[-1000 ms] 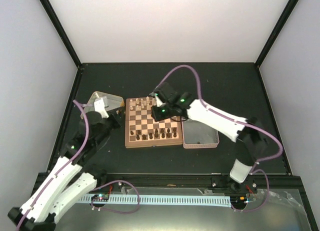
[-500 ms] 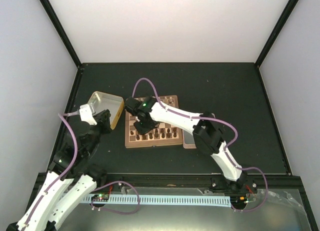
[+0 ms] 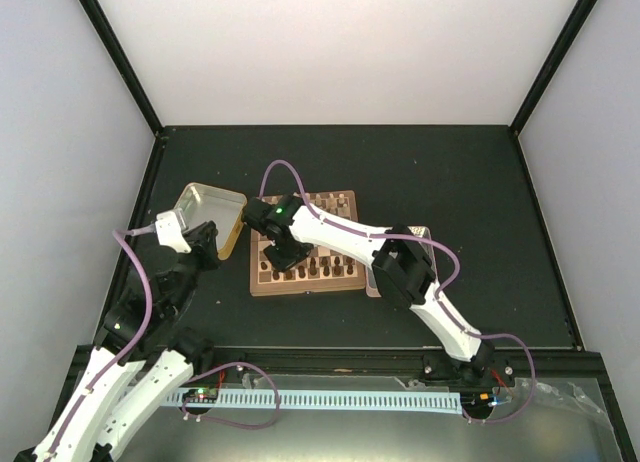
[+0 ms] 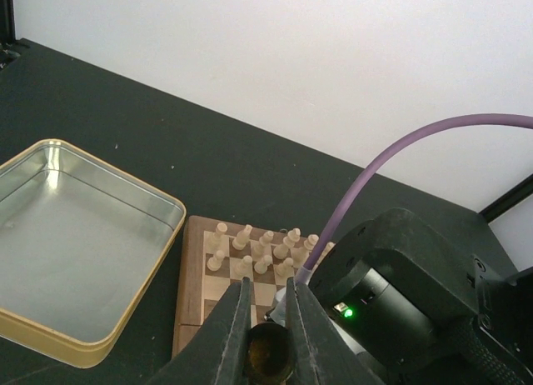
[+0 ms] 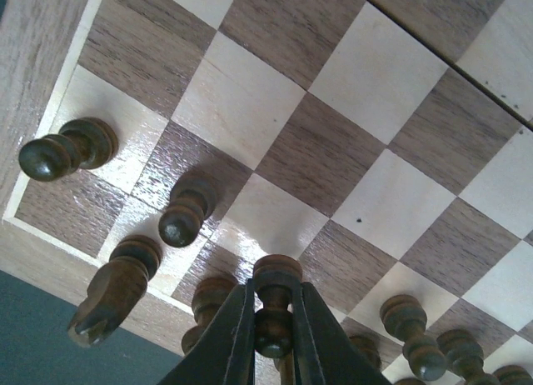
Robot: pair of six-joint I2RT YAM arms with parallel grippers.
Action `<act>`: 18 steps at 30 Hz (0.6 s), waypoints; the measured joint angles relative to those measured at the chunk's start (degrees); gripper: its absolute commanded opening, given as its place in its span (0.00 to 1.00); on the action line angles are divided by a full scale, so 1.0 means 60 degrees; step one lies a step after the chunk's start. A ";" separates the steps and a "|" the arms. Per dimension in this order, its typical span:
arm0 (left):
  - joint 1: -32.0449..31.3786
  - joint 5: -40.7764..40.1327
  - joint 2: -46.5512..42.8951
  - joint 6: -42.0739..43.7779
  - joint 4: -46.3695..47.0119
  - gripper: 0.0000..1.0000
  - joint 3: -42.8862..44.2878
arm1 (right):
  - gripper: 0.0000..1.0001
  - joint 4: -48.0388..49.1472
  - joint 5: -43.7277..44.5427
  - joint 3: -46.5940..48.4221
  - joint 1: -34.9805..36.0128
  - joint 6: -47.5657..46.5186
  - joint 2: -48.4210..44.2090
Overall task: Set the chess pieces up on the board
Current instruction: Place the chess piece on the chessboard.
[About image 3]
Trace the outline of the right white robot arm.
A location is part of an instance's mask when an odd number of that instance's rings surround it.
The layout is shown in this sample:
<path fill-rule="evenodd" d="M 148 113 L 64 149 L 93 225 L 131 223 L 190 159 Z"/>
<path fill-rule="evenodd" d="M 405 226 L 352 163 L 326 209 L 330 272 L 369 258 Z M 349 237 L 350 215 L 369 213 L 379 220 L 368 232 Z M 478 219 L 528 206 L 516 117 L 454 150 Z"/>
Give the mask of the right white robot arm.
<path fill-rule="evenodd" d="M 310 256 L 315 246 L 363 264 L 384 299 L 413 312 L 436 335 L 461 382 L 476 385 L 490 374 L 494 346 L 446 297 L 446 284 L 423 248 L 434 241 L 402 224 L 374 227 L 341 218 L 293 194 L 276 203 L 252 198 L 241 220 L 270 241 L 264 253 L 279 272 Z"/>

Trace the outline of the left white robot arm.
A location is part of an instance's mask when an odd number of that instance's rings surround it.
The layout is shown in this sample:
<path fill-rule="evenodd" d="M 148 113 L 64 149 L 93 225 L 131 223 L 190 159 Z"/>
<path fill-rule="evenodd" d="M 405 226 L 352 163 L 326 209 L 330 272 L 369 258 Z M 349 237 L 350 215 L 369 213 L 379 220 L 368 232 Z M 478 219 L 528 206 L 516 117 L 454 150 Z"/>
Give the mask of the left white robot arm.
<path fill-rule="evenodd" d="M 142 263 L 113 236 L 132 267 L 118 302 L 103 320 L 86 369 L 56 422 L 18 461 L 117 461 L 160 403 L 189 379 L 214 370 L 213 344 L 175 324 L 190 304 L 199 277 L 218 268 L 214 222 L 183 234 L 184 249 L 157 244 Z"/>

